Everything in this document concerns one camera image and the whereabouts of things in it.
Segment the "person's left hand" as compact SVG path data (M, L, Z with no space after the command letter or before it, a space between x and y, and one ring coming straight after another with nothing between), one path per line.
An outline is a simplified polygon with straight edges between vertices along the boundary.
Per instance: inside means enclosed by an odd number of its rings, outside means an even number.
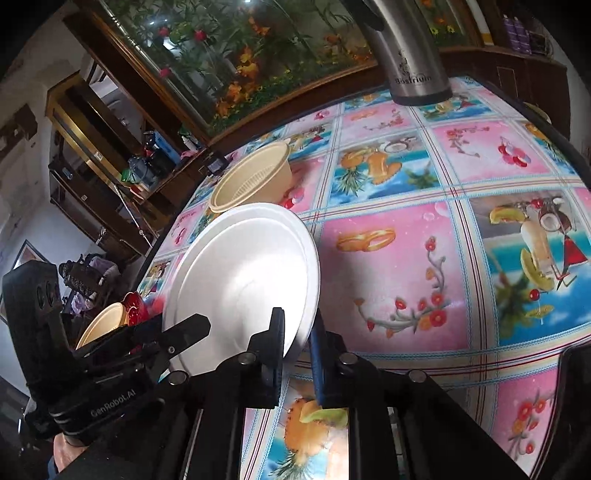
M56 435L53 439L53 460L57 472L63 471L87 449L87 446L71 445L63 433Z

